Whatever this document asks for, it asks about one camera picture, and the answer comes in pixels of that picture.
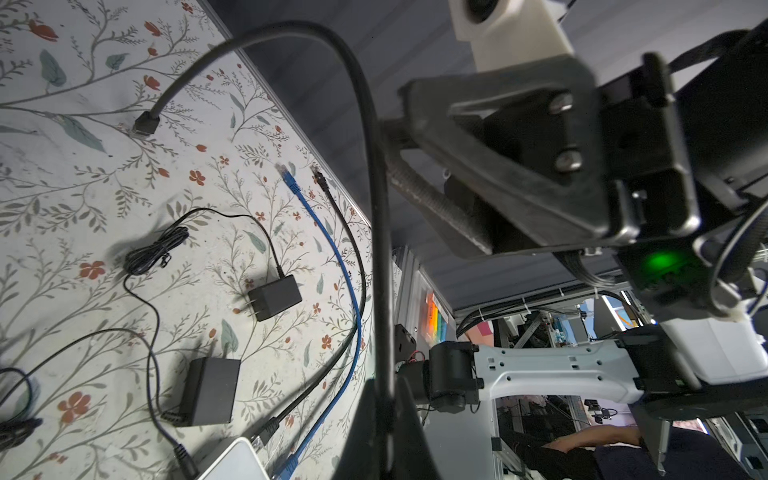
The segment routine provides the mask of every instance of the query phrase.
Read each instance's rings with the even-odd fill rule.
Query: black pants
[[[568,453],[545,449],[545,443],[529,435],[506,432],[504,441],[513,452],[531,469],[541,473],[547,480],[596,480],[600,478],[594,452],[573,449]]]

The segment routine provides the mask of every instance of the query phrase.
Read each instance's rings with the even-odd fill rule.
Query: blue ethernet cable
[[[310,440],[312,440],[312,437],[315,435],[315,433],[317,433],[317,430],[320,428],[323,422],[325,422],[326,417],[330,411],[333,410],[333,407],[336,406],[336,403],[339,401],[341,395],[349,385],[350,380],[352,380],[352,375],[354,374],[355,368],[357,367],[357,359],[360,357],[360,345],[362,345],[362,315],[360,313],[360,308],[357,305],[357,297],[355,296],[355,290],[352,287],[352,279],[349,276],[349,272],[346,271],[346,266],[344,265],[344,260],[341,257],[341,253],[339,253],[339,248],[336,246],[333,238],[328,233],[328,230],[326,230],[326,228],[323,226],[323,222],[320,221],[310,204],[307,203],[306,198],[304,198],[302,195],[301,189],[296,183],[296,179],[293,178],[293,175],[291,175],[290,172],[282,165],[278,165],[277,170],[280,172],[280,175],[282,175],[283,181],[286,183],[286,185],[288,185],[288,188],[290,188],[291,191],[299,198],[299,201],[302,203],[310,216],[315,220],[318,228],[320,228],[320,230],[323,232],[323,235],[326,236],[328,243],[330,243],[331,248],[333,249],[333,254],[336,255],[336,259],[339,261],[341,271],[344,273],[344,280],[346,281],[347,289],[349,289],[349,296],[352,297],[352,306],[355,309],[355,322],[357,323],[357,347],[355,348],[355,356],[352,359],[352,368],[349,369],[349,373],[347,373],[346,379],[344,379],[344,383],[341,385],[341,389],[339,389],[336,396],[333,397],[333,400],[331,400],[331,403],[328,404],[326,409],[323,410],[323,414],[320,415],[320,417],[317,419],[315,425],[312,425],[312,428],[306,434],[306,437],[304,437],[304,440],[299,445],[299,448],[296,449],[296,451],[288,457],[280,469],[277,470],[278,473],[274,477],[279,478],[280,480],[289,480],[291,475],[293,475],[293,472],[296,470],[296,467],[299,466],[299,457],[302,453],[304,453],[306,446],[310,443]]]

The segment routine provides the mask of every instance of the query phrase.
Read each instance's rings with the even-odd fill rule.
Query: floral pattern
[[[183,222],[190,237],[165,268],[158,263],[127,280],[161,313],[154,351],[164,409],[177,407],[191,359],[242,362],[231,423],[168,427],[198,458],[211,439],[247,432],[293,399],[354,324],[333,252],[275,171],[285,165],[309,192],[310,167],[325,167],[248,61],[220,59],[169,103],[154,136],[130,136],[135,118],[222,41],[194,2],[0,0],[0,365],[30,370],[98,329],[151,338],[154,314],[122,289],[124,255],[196,207],[255,214],[273,239],[276,258],[248,219],[196,212]],[[308,201],[339,246],[356,292],[363,283],[371,291],[369,225],[329,183],[362,250],[366,278],[325,196],[312,192]],[[303,301],[256,322],[247,291],[274,280],[276,262],[296,277]],[[370,341],[367,300],[362,333]],[[370,351],[361,353],[347,393],[294,478],[331,476],[373,373]],[[144,400],[146,355],[139,339],[104,333],[36,372],[28,415],[44,423],[23,445],[0,452],[2,477],[168,476],[172,452]],[[342,358],[260,452],[268,470],[299,445],[341,387],[352,361]],[[10,377],[0,377],[3,386],[15,381]],[[14,394],[6,408],[21,412],[26,399]]]

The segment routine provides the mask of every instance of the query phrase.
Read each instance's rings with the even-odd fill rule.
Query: black box
[[[229,423],[239,374],[240,361],[237,359],[192,360],[179,405],[183,418],[177,426]]]
[[[249,290],[248,299],[260,322],[296,305],[301,301],[301,293],[296,279],[289,275]]]

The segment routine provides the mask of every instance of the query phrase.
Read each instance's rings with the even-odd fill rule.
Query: dark shirt
[[[750,477],[720,443],[706,433],[672,429],[662,477],[645,449],[598,447],[594,451],[605,480],[748,480]]]

